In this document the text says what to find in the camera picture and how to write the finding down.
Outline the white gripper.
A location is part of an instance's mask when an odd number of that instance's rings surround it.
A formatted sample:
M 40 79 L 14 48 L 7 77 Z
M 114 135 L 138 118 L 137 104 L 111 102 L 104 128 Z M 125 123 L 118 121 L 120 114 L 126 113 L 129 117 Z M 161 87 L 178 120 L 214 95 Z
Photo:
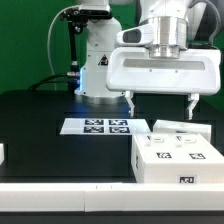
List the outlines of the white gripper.
M 171 59 L 150 58 L 145 48 L 120 47 L 110 56 L 106 86 L 111 91 L 125 91 L 130 117 L 135 113 L 133 92 L 189 94 L 186 119 L 191 120 L 200 95 L 219 91 L 220 62 L 217 49 L 188 49 Z

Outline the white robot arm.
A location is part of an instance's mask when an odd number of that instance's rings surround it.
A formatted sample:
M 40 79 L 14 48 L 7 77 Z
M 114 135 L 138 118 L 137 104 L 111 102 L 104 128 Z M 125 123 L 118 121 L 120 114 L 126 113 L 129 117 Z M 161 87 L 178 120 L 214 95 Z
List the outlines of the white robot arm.
M 122 29 L 103 16 L 112 4 L 140 4 L 140 21 Z M 212 47 L 193 48 L 209 0 L 77 0 L 87 23 L 87 55 L 77 94 L 95 102 L 132 101 L 135 93 L 184 94 L 192 110 L 201 95 L 220 89 L 221 53 Z

